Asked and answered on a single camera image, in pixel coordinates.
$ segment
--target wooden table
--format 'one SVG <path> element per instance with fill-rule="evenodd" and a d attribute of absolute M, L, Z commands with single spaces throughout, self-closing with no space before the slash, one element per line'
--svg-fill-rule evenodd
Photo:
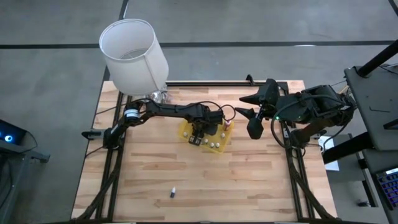
<path fill-rule="evenodd" d="M 288 81 L 288 85 L 291 93 L 304 89 L 303 81 Z M 238 99 L 257 89 L 170 87 L 169 94 L 174 104 L 211 100 L 250 108 L 254 105 Z M 115 106 L 117 96 L 113 83 L 104 82 L 97 111 Z M 226 108 L 227 118 L 232 113 Z M 113 114 L 114 110 L 97 115 L 94 128 L 110 127 Z M 237 114 L 231 143 L 224 154 L 182 142 L 176 134 L 181 122 L 177 118 L 151 118 L 142 126 L 128 129 L 114 221 L 297 221 L 285 151 L 272 137 L 270 122 L 263 122 L 262 138 L 252 140 L 246 131 L 248 120 Z M 90 142 L 88 152 L 101 143 Z M 85 160 L 72 217 L 79 216 L 98 193 L 105 157 L 106 150 L 102 149 Z M 307 147 L 304 160 L 312 192 L 336 216 L 319 148 Z M 173 187 L 177 191 L 175 198 L 170 198 Z M 307 214 L 302 194 L 300 199 Z"/>

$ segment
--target yellow circuit board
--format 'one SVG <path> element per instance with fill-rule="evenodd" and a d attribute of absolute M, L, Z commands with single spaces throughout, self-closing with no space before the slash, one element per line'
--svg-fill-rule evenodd
<path fill-rule="evenodd" d="M 200 147 L 203 147 L 203 148 L 205 148 L 211 152 L 214 152 L 214 153 L 218 153 L 218 154 L 223 153 L 227 143 L 231 139 L 232 129 L 234 128 L 234 122 L 231 121 L 230 126 L 225 131 L 224 123 L 225 123 L 225 121 L 223 121 L 223 124 L 217 125 L 217 132 L 215 135 L 211 136 L 209 134 L 205 134 L 205 136 L 201 140 Z M 181 123 L 180 128 L 178 130 L 178 136 L 188 142 L 189 138 L 192 136 L 192 131 L 193 131 L 192 123 L 188 123 L 186 120 L 184 120 Z"/>

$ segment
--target concrete floor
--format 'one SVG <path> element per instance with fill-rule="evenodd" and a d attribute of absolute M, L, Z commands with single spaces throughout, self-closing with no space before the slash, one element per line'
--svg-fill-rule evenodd
<path fill-rule="evenodd" d="M 122 0 L 3 0 L 0 44 L 97 43 L 118 18 Z M 160 42 L 394 40 L 398 17 L 387 0 L 131 0 L 127 18 L 148 20 Z M 169 80 L 304 80 L 307 87 L 343 80 L 385 46 L 165 49 Z M 395 57 L 391 63 L 397 63 Z M 30 130 L 48 164 L 31 164 L 13 223 L 68 220 L 103 80 L 96 49 L 0 50 L 0 118 Z M 359 134 L 357 114 L 345 133 Z M 339 217 L 359 217 L 347 186 L 331 183 Z"/>

